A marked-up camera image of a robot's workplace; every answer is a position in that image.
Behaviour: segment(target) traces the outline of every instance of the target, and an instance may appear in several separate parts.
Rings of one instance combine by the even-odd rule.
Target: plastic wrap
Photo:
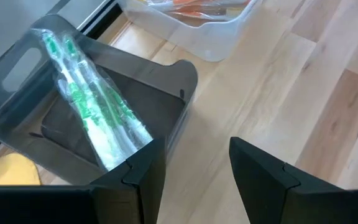
[[[237,17],[250,0],[140,0],[173,17],[209,21],[230,21]]]
[[[152,140],[114,82],[99,74],[69,34],[35,32],[59,71],[59,92],[76,111],[101,166],[112,170]]]

